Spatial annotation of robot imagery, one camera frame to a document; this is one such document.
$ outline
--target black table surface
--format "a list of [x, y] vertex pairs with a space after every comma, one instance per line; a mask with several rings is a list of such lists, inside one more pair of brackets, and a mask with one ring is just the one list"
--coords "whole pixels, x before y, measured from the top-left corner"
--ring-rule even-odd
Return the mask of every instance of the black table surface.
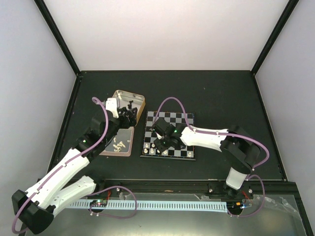
[[[222, 153], [195, 147], [196, 161], [140, 157], [145, 116], [156, 111], [163, 99], [177, 97], [194, 113], [195, 126], [209, 129], [243, 127], [270, 151], [269, 160], [254, 171], [262, 179], [282, 179], [275, 146], [255, 78], [249, 71], [86, 71], [63, 141], [61, 157], [89, 126], [100, 107], [91, 98], [106, 100], [116, 90], [145, 96], [146, 106], [135, 127], [131, 156], [99, 156], [76, 177], [95, 172], [106, 179], [209, 180], [226, 179], [230, 164]], [[175, 101], [165, 103], [162, 111], [181, 112]]]

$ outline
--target black and white checkered board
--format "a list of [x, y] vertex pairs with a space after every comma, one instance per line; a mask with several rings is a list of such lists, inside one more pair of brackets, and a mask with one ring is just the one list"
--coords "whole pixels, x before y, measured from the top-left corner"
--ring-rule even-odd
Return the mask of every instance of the black and white checkered board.
[[[155, 157], [155, 158], [166, 158], [166, 159], [181, 159], [181, 160], [195, 160], [194, 158], [194, 147], [185, 147], [184, 149], [174, 149], [170, 147], [163, 153], [159, 153], [158, 149], [155, 148], [154, 140], [157, 138], [155, 132], [151, 132], [150, 128], [153, 125], [154, 117], [156, 112], [149, 111], [147, 113], [147, 122], [144, 135], [144, 143], [141, 157]], [[183, 113], [175, 112], [160, 112], [158, 117], [162, 117], [166, 122], [169, 122], [176, 127], [177, 124], [185, 124], [185, 118]], [[193, 114], [187, 114], [189, 124], [193, 125]]]

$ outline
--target open tin box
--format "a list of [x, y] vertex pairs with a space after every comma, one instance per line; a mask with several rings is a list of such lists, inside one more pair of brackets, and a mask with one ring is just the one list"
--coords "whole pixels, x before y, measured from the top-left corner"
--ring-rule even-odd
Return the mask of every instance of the open tin box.
[[[145, 106], [145, 98], [144, 96], [126, 92], [122, 90], [115, 91], [113, 97], [118, 98], [119, 107], [126, 107], [128, 109], [128, 105], [131, 104], [132, 107], [136, 107], [138, 109], [137, 112], [137, 124], [141, 117], [142, 111]], [[110, 141], [109, 145], [100, 155], [106, 156], [130, 156], [131, 148], [132, 148], [132, 140], [134, 134], [134, 127], [130, 127], [129, 129], [120, 129], [117, 135]]]

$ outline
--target white wall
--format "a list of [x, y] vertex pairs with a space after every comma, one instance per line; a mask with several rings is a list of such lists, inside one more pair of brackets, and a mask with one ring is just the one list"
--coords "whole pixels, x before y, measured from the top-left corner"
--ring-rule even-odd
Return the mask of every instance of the white wall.
[[284, 167], [315, 231], [315, 1], [300, 1], [257, 74]]
[[288, 0], [45, 2], [81, 70], [251, 70]]
[[47, 171], [74, 80], [34, 1], [2, 0], [0, 235], [11, 235], [11, 195]]

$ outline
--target robotic arm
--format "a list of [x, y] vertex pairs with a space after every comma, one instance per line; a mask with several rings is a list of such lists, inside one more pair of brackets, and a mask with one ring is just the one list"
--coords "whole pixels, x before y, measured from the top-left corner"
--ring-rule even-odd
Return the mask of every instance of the robotic arm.
[[226, 179], [226, 185], [234, 190], [241, 188], [245, 178], [253, 169], [260, 154], [260, 148], [247, 140], [226, 135], [212, 135], [208, 133], [231, 133], [249, 137], [239, 126], [230, 129], [210, 130], [192, 126], [191, 130], [186, 124], [176, 127], [159, 118], [152, 126], [151, 131], [156, 132], [154, 141], [157, 149], [162, 153], [169, 147], [184, 148], [185, 146], [201, 146], [222, 152], [231, 163], [231, 169]]
[[44, 231], [54, 217], [67, 205], [95, 191], [101, 181], [93, 175], [83, 176], [77, 182], [62, 189], [72, 177], [97, 157], [117, 135], [120, 128], [129, 128], [137, 123], [137, 108], [120, 108], [119, 100], [108, 98], [108, 129], [104, 139], [85, 154], [86, 151], [103, 135], [105, 129], [104, 114], [97, 113], [90, 127], [80, 137], [74, 148], [38, 183], [26, 192], [16, 191], [12, 195], [14, 213], [17, 214], [23, 204], [28, 201], [19, 215], [19, 219], [34, 233]]
[[[12, 195], [14, 213], [34, 234], [44, 231], [54, 217], [70, 203], [97, 191], [97, 188], [103, 189], [102, 179], [93, 175], [83, 176], [74, 184], [63, 187], [106, 148], [119, 129], [136, 125], [138, 110], [136, 107], [132, 108], [131, 103], [132, 101], [127, 109], [120, 107], [118, 99], [108, 98], [108, 123], [105, 123], [102, 113], [97, 113], [84, 135], [43, 179], [27, 191], [18, 190]], [[232, 193], [241, 188], [260, 154], [260, 148], [256, 144], [229, 135], [249, 137], [238, 126], [223, 130], [187, 127], [185, 124], [175, 127], [159, 118], [153, 124], [152, 132], [157, 133], [155, 145], [160, 152], [169, 147], [181, 149], [185, 146], [202, 146], [222, 152], [231, 163], [226, 185]]]

